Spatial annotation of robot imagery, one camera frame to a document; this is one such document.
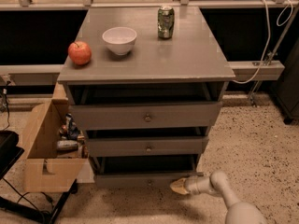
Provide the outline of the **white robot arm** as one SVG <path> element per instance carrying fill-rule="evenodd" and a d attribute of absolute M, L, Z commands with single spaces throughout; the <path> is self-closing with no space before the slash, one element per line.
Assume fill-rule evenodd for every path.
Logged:
<path fill-rule="evenodd" d="M 210 176 L 182 177 L 170 184 L 170 189 L 181 195 L 222 197 L 227 208 L 225 224 L 267 224 L 261 211 L 253 204 L 241 201 L 230 187 L 229 178 L 223 171 Z"/>

